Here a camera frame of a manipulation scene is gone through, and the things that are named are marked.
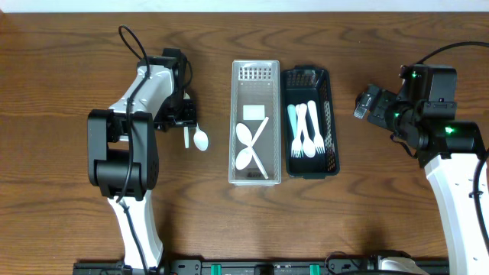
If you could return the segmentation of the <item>pale green fork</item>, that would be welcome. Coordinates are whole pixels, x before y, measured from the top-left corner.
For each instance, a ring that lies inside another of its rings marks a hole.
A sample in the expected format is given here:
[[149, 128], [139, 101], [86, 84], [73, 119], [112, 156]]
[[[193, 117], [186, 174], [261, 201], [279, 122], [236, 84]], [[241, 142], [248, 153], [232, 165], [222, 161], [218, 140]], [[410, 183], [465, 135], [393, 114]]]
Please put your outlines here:
[[293, 133], [293, 137], [296, 137], [297, 132], [297, 114], [296, 114], [296, 106], [293, 104], [289, 104], [287, 106], [287, 114], [290, 121], [291, 131]]

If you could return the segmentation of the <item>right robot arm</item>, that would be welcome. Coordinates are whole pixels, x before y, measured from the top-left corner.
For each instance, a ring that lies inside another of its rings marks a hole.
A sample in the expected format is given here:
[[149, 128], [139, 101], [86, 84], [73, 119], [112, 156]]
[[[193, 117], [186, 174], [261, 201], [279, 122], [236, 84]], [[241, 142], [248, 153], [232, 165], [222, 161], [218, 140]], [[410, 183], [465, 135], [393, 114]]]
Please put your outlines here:
[[435, 194], [451, 274], [488, 272], [488, 152], [476, 123], [455, 118], [457, 71], [451, 66], [402, 66], [398, 93], [370, 84], [354, 116], [387, 129], [419, 161]]

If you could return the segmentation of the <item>white fork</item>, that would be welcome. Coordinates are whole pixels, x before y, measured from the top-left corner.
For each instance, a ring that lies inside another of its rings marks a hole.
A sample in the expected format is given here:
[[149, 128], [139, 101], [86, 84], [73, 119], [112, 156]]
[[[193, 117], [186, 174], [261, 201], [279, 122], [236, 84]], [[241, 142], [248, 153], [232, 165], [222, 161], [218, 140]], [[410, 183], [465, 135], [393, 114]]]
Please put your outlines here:
[[307, 107], [309, 111], [309, 116], [313, 123], [313, 129], [314, 129], [313, 143], [315, 145], [316, 152], [318, 154], [324, 154], [325, 153], [324, 139], [319, 129], [319, 116], [318, 116], [316, 103], [313, 100], [309, 100], [307, 102]]
[[299, 104], [296, 106], [296, 116], [297, 116], [297, 130], [296, 137], [294, 138], [291, 148], [292, 148], [292, 157], [301, 158], [303, 157], [303, 142], [302, 142], [302, 133], [303, 126], [305, 122], [303, 121], [303, 111], [304, 104]]

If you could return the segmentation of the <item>black plastic basket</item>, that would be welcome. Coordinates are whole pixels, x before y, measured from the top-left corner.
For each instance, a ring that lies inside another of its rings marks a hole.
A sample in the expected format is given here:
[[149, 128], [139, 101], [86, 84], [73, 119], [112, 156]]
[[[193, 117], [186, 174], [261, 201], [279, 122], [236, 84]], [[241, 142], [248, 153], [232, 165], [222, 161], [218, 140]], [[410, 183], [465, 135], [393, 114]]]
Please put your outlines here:
[[[324, 179], [340, 171], [335, 117], [329, 72], [313, 65], [298, 65], [280, 74], [281, 107], [283, 115], [283, 136], [285, 141], [285, 162], [287, 173], [292, 177], [306, 180]], [[316, 104], [315, 117], [319, 133], [323, 138], [324, 150], [315, 152], [314, 157], [294, 157], [292, 143], [296, 137], [296, 121], [289, 119], [287, 107], [300, 103]]]

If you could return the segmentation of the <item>white spoon bowl up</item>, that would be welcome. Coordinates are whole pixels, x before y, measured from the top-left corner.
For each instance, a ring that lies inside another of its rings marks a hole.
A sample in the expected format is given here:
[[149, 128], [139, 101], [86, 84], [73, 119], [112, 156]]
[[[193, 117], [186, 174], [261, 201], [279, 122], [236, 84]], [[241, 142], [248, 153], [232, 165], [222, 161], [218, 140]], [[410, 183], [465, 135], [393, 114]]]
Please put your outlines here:
[[[185, 92], [184, 99], [190, 99], [189, 95]], [[189, 149], [189, 127], [185, 126], [183, 128], [183, 136], [184, 136], [184, 146], [186, 149]]]

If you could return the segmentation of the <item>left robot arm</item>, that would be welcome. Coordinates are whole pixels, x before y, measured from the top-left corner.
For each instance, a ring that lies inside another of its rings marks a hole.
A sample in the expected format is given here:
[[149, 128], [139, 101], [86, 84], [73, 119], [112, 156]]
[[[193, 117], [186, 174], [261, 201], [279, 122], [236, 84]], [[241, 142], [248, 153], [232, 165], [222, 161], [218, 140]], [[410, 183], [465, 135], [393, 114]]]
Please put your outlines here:
[[194, 128], [196, 104], [185, 97], [192, 70], [179, 49], [143, 57], [128, 91], [87, 118], [88, 176], [115, 212], [125, 245], [121, 273], [161, 274], [164, 244], [152, 208], [159, 175], [157, 131]]

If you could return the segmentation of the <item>white spoon bowl down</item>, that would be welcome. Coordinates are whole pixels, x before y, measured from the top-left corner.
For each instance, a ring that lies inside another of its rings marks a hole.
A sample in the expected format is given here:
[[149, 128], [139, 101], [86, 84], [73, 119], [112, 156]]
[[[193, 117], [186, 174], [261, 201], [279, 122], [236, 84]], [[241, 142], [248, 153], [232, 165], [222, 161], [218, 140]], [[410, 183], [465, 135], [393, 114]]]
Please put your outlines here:
[[205, 151], [209, 147], [209, 138], [207, 136], [207, 133], [205, 133], [203, 130], [200, 129], [199, 124], [196, 124], [196, 126], [195, 126], [195, 133], [193, 135], [193, 141], [194, 141], [195, 146], [200, 151]]

